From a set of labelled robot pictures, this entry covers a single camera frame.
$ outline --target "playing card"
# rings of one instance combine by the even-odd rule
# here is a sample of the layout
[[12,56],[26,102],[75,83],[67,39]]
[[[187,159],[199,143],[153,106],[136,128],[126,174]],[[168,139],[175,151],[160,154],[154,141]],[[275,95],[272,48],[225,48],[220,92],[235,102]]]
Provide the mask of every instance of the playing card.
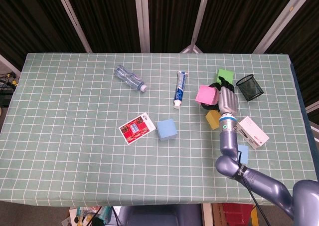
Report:
[[137,118],[131,120],[129,123],[122,125],[119,129],[129,145],[143,135],[147,135],[149,132],[155,130],[155,125],[147,113],[143,113]]

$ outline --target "bottle cap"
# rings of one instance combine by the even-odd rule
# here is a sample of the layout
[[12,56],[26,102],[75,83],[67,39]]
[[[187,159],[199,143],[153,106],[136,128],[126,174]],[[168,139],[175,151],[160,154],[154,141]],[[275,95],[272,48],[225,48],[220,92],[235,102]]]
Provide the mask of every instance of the bottle cap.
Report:
[[145,92],[146,88],[147,88],[146,85],[142,85],[142,86],[141,86],[141,92]]
[[181,101],[180,100],[174,101],[174,108],[175,109],[179,109],[180,105],[181,105]]

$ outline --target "table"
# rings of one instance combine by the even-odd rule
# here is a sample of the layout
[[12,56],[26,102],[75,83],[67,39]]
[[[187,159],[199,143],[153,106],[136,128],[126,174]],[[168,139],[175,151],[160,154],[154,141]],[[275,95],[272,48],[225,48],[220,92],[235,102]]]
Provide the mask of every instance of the table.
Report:
[[[131,90],[113,76],[117,64],[149,87]],[[248,166],[292,191],[316,179],[287,55],[28,54],[0,134],[0,200],[30,205],[149,205],[252,203],[248,191],[219,174],[219,131],[196,102],[199,85],[218,69],[234,82],[254,74],[265,91],[239,98],[237,119],[250,116],[270,137],[249,150]],[[173,108],[178,70],[188,71],[180,110]],[[157,131],[127,145],[119,126],[147,112],[154,123],[172,118],[178,138]],[[248,145],[241,136],[238,143]],[[261,204],[269,204],[256,197]]]

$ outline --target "light blue cube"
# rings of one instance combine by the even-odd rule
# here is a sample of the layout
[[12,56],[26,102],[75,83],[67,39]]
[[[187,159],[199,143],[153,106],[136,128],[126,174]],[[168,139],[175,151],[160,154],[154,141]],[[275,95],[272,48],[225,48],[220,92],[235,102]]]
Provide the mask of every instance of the light blue cube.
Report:
[[158,133],[161,141],[176,138],[177,130],[174,121],[169,119],[158,122]]

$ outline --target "white box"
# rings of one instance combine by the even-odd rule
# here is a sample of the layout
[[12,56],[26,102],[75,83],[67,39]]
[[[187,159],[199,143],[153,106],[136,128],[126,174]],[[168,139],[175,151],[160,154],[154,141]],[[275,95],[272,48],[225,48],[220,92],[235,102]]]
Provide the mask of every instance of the white box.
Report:
[[237,124],[237,132],[239,132],[254,149],[261,147],[269,140],[265,132],[248,116]]

